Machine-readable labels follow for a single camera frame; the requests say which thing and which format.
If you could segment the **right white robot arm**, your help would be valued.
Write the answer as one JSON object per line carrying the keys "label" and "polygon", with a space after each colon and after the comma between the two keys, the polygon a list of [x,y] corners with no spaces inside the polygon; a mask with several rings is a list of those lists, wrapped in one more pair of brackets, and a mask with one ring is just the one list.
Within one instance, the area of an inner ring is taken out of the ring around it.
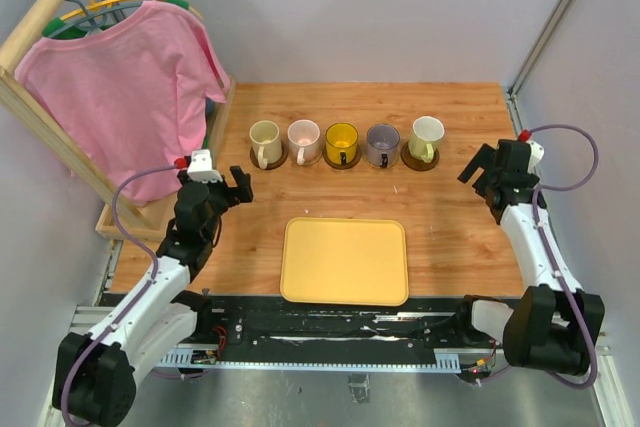
{"label": "right white robot arm", "polygon": [[514,306],[464,297],[453,334],[466,347],[492,338],[514,367],[581,376],[593,364],[605,306],[571,274],[549,230],[533,172],[543,154],[534,141],[501,139],[496,146],[482,145],[459,175],[485,200],[508,238],[526,290]]}

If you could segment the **yellow transparent mug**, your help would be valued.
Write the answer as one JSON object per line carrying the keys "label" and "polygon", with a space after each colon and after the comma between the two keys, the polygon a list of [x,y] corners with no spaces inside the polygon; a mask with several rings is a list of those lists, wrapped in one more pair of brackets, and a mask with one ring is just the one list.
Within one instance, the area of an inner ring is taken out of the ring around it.
{"label": "yellow transparent mug", "polygon": [[349,123],[335,123],[325,134],[326,160],[339,168],[352,164],[358,152],[358,131]]}

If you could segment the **woven rattan coaster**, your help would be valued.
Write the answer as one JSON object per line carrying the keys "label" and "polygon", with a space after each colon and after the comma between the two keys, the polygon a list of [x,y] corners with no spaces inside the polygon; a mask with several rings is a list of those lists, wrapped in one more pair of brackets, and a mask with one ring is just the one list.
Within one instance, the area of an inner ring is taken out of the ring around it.
{"label": "woven rattan coaster", "polygon": [[317,163],[322,157],[320,151],[307,151],[304,149],[291,150],[289,158],[298,167],[307,167]]}
{"label": "woven rattan coaster", "polygon": [[363,155],[365,162],[374,169],[390,170],[399,161],[398,149],[378,149],[367,145]]}

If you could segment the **purple mug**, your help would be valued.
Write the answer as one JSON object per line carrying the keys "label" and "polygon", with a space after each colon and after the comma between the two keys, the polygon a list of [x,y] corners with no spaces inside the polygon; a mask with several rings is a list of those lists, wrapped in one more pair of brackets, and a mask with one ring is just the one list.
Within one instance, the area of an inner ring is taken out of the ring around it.
{"label": "purple mug", "polygon": [[398,149],[400,134],[390,124],[379,123],[369,128],[366,136],[366,146],[378,149]]}

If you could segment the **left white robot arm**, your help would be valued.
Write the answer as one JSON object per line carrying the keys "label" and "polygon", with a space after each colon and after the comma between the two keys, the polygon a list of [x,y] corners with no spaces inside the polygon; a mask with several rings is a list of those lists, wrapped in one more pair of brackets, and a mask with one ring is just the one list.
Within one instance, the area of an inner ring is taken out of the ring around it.
{"label": "left white robot arm", "polygon": [[138,387],[176,344],[200,343],[213,333],[207,298],[186,288],[217,246],[223,214],[252,202],[251,177],[233,166],[229,185],[215,169],[197,171],[185,158],[171,167],[181,186],[148,270],[100,322],[59,344],[52,405],[67,426],[119,425]]}

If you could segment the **cream mug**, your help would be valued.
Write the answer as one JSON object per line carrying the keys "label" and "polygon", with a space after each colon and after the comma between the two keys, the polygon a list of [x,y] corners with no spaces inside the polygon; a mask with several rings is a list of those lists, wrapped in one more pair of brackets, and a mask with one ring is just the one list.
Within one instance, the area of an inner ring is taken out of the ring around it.
{"label": "cream mug", "polygon": [[276,123],[269,120],[258,121],[251,127],[249,136],[260,169],[266,170],[270,164],[280,159],[282,146]]}

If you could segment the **white green mug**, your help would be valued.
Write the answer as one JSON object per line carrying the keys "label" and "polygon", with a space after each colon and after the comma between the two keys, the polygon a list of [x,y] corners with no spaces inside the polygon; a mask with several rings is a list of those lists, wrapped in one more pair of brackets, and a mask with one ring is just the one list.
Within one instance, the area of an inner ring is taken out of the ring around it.
{"label": "white green mug", "polygon": [[445,127],[439,119],[432,116],[417,118],[413,122],[408,142],[409,153],[415,159],[431,163],[444,135]]}

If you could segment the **pink mug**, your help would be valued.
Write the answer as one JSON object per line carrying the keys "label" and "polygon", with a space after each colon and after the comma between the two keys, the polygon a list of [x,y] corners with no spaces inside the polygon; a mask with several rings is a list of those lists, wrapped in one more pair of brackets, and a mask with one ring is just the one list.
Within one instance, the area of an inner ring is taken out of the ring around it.
{"label": "pink mug", "polygon": [[307,119],[293,122],[287,130],[289,151],[304,149],[307,151],[320,151],[321,131],[319,126]]}

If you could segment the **brown wooden coaster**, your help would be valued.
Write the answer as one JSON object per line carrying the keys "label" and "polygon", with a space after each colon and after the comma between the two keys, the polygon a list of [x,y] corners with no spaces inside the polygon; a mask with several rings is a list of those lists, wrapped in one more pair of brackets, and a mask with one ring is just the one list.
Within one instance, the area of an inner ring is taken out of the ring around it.
{"label": "brown wooden coaster", "polygon": [[[257,156],[254,153],[254,150],[252,148],[249,149],[249,156],[250,156],[250,160],[251,160],[252,164],[256,168],[261,169],[260,164],[259,164],[258,159],[257,159]],[[274,169],[279,168],[281,165],[284,164],[284,162],[286,161],[287,157],[288,157],[288,147],[285,144],[283,144],[282,145],[281,156],[279,157],[278,160],[276,160],[276,161],[274,161],[272,163],[269,163],[266,166],[266,170],[269,171],[269,170],[274,170]]]}
{"label": "brown wooden coaster", "polygon": [[432,170],[437,166],[440,160],[440,153],[439,153],[439,150],[436,149],[434,151],[433,160],[427,163],[418,158],[413,157],[409,151],[409,142],[405,142],[401,148],[401,159],[403,163],[411,170],[418,171],[418,172],[425,172],[425,171]]}
{"label": "brown wooden coaster", "polygon": [[343,150],[323,149],[323,158],[327,165],[336,170],[348,170],[355,167],[361,160],[362,153],[359,146],[353,152]]}

